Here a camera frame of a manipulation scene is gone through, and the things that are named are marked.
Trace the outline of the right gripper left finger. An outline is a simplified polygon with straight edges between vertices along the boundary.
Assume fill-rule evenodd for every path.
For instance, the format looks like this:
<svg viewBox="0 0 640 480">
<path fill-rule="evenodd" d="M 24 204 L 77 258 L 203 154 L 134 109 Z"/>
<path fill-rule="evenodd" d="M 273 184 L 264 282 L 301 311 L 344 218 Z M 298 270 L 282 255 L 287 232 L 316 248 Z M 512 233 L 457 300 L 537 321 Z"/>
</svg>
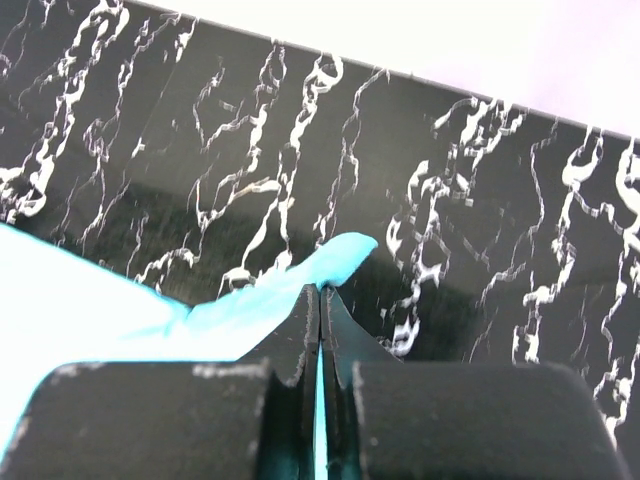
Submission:
<svg viewBox="0 0 640 480">
<path fill-rule="evenodd" d="M 29 393 L 5 479 L 310 479 L 319 293 L 235 362 L 71 363 Z"/>
</svg>

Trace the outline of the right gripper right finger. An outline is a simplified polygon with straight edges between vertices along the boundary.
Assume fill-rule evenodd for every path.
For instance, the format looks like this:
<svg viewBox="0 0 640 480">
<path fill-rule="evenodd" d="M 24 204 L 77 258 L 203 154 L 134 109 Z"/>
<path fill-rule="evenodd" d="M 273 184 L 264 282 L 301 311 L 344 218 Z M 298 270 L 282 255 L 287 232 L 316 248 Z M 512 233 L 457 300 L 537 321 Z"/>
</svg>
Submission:
<svg viewBox="0 0 640 480">
<path fill-rule="evenodd" d="M 585 382 L 557 364 L 401 362 L 320 297 L 332 479 L 627 479 Z"/>
</svg>

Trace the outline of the bright blue t shirt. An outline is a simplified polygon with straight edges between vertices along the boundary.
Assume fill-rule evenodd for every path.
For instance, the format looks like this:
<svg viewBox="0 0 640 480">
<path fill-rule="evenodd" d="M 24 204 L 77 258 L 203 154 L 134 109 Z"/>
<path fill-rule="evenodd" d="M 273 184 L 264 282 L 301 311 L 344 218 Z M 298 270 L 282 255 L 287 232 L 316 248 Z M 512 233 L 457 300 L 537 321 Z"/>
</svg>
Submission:
<svg viewBox="0 0 640 480">
<path fill-rule="evenodd" d="M 266 338 L 304 285 L 345 283 L 376 248 L 340 234 L 300 264 L 188 306 L 5 226 L 1 230 L 1 454 L 56 367 L 75 362 L 231 361 Z"/>
</svg>

